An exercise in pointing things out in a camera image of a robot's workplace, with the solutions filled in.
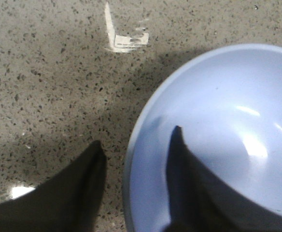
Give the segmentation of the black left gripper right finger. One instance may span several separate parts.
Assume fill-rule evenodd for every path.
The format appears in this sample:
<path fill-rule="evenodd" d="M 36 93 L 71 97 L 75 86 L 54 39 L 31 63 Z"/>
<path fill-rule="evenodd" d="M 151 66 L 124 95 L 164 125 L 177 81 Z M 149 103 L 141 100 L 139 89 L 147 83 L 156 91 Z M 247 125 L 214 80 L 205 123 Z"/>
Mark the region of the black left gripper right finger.
<path fill-rule="evenodd" d="M 171 134 L 166 164 L 170 223 L 165 232 L 282 232 L 282 216 L 233 190 Z"/>

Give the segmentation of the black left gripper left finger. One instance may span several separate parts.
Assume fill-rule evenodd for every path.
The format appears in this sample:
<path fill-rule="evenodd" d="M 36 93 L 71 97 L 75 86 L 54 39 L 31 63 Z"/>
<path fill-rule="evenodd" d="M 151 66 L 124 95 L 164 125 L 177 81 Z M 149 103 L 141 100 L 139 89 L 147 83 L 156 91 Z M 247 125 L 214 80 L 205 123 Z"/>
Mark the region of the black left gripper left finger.
<path fill-rule="evenodd" d="M 92 142 L 35 190 L 0 204 L 0 232 L 92 232 L 106 181 L 107 157 Z"/>

